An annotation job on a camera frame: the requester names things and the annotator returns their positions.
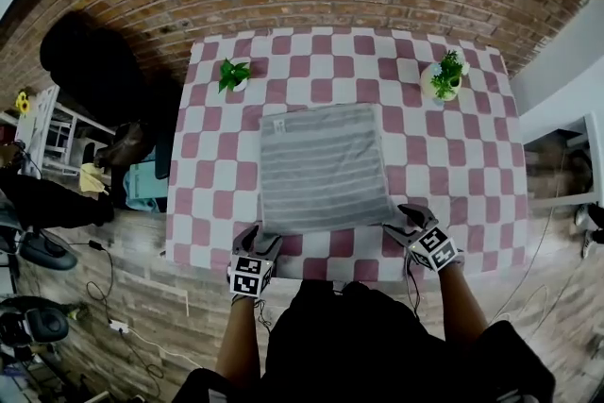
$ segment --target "black shirt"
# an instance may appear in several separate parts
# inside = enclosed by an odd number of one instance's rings
[[[269,338],[266,372],[245,392],[193,371],[184,401],[549,402],[555,380],[508,322],[468,353],[430,336],[413,313],[359,283],[335,294],[305,281]]]

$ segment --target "towel label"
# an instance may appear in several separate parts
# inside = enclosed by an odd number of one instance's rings
[[[273,129],[275,130],[275,134],[282,135],[285,133],[285,120],[275,120],[273,121]]]

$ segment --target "pink and white checkered tablecloth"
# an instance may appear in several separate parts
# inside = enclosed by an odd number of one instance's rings
[[[456,46],[471,65],[458,98],[426,98],[420,73]],[[496,49],[390,29],[296,27],[211,36],[191,52],[172,155],[169,260],[224,270],[233,238],[260,219],[261,116],[373,103],[393,201],[428,205],[466,251],[466,273],[524,262],[524,151]],[[225,58],[251,61],[243,92],[218,93]],[[286,237],[277,275],[400,280],[402,254],[380,227]]]

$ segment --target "gray towel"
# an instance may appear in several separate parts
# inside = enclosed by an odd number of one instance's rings
[[[265,116],[260,130],[266,232],[330,231],[392,217],[371,105]]]

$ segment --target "electrical outlet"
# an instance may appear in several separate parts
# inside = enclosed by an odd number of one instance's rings
[[[111,320],[111,324],[109,325],[111,329],[114,331],[122,331],[122,334],[128,334],[130,329],[128,329],[128,324],[121,323],[120,321]]]

